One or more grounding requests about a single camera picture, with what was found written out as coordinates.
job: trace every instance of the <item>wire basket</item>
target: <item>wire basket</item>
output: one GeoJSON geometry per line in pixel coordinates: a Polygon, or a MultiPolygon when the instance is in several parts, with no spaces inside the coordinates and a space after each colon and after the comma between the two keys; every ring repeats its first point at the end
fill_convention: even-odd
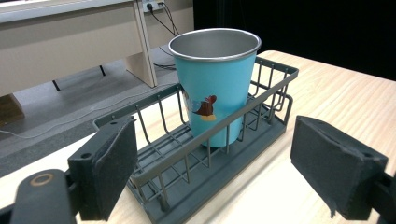
{"type": "Polygon", "coordinates": [[[196,137],[192,136],[185,120],[179,84],[111,112],[93,124],[99,129],[113,119],[138,117],[146,143],[138,151],[137,166],[127,186],[151,222],[180,223],[286,131],[292,105],[287,90],[297,76],[296,68],[257,57],[247,104],[196,137]],[[169,115],[163,109],[167,98],[177,102],[179,125],[176,128],[169,128],[169,115]],[[152,113],[149,108],[153,106],[159,109],[163,128],[163,135],[156,140],[151,139],[157,132],[150,133],[148,126],[153,126],[147,125],[152,113]],[[241,117],[243,128],[237,141],[232,144],[227,141],[226,147],[210,146],[211,136],[224,128],[229,133],[230,123],[241,117]]]}

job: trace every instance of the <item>black curtain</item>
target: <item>black curtain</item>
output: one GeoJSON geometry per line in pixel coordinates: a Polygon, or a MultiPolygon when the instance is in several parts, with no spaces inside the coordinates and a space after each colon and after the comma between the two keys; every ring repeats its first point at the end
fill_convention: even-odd
{"type": "Polygon", "coordinates": [[[396,80],[394,0],[194,0],[195,29],[230,27],[275,49],[396,80]]]}

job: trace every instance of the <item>sticker on cup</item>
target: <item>sticker on cup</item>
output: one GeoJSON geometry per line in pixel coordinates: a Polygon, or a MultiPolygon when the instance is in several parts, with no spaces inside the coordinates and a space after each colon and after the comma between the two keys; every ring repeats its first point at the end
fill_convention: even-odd
{"type": "Polygon", "coordinates": [[[183,91],[184,103],[187,109],[201,116],[201,120],[203,121],[214,121],[216,120],[216,116],[214,115],[214,107],[213,104],[216,102],[218,97],[216,95],[209,95],[202,100],[193,100],[190,98],[189,94],[186,91],[183,91]]]}

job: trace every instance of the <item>power outlet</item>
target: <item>power outlet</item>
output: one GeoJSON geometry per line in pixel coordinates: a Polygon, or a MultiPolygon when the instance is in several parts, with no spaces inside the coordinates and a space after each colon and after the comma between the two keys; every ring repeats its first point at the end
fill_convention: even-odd
{"type": "Polygon", "coordinates": [[[163,9],[163,5],[161,3],[165,3],[164,0],[143,0],[143,12],[149,12],[148,4],[152,6],[152,10],[160,10],[163,9]]]}

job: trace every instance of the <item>table surface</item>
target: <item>table surface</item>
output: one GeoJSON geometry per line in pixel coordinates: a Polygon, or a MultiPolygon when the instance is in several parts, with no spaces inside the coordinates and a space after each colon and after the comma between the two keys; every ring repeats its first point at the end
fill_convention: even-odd
{"type": "MultiPolygon", "coordinates": [[[[330,209],[291,164],[295,118],[321,119],[381,152],[389,158],[386,172],[394,175],[396,82],[277,51],[260,56],[300,69],[288,89],[294,103],[287,130],[188,222],[352,223],[339,214],[331,219],[330,209]]],[[[90,137],[1,178],[0,207],[13,202],[18,184],[28,175],[51,168],[66,170],[67,158],[90,137]]],[[[368,221],[353,223],[377,219],[373,210],[368,221]]],[[[125,189],[108,223],[149,223],[149,218],[125,189]]]]}

